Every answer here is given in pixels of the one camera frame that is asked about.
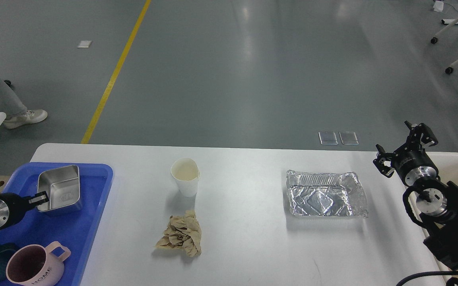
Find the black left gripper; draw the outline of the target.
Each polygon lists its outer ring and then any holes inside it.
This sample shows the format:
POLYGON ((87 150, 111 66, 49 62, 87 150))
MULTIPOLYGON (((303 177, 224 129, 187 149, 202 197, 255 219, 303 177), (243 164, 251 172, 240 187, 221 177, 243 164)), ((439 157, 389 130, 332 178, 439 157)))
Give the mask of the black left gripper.
POLYGON ((15 193, 0 194, 0 230, 22 221, 26 212, 31 210, 30 204, 49 207, 49 201, 46 191, 38 192, 33 197, 21 197, 15 193))

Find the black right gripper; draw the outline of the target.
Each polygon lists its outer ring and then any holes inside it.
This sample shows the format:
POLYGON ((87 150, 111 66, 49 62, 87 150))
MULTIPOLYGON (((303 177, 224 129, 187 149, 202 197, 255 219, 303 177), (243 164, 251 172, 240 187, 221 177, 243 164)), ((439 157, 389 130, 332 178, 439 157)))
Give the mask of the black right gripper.
POLYGON ((425 123, 412 124, 405 121, 409 135, 405 144, 394 152, 388 153, 376 144, 377 155, 374 166, 385 177, 398 174, 405 186, 412 186, 420 178, 439 179, 439 170, 425 151, 425 146, 438 145, 439 141, 431 128, 425 123))

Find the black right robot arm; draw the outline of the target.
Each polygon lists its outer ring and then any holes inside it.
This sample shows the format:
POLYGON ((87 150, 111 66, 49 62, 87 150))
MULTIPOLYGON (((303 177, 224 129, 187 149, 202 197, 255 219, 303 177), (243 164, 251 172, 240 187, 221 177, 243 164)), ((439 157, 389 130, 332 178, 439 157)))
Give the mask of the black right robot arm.
POLYGON ((425 123, 405 121, 409 135, 403 145, 389 153, 376 145, 373 163, 385 177, 397 173, 406 190, 402 202, 411 221, 427 230, 423 244, 448 271, 429 271, 409 275, 398 282, 426 276, 449 276, 446 284, 458 286, 458 185, 443 183, 438 167, 425 151, 425 146, 438 144, 438 139, 425 123))

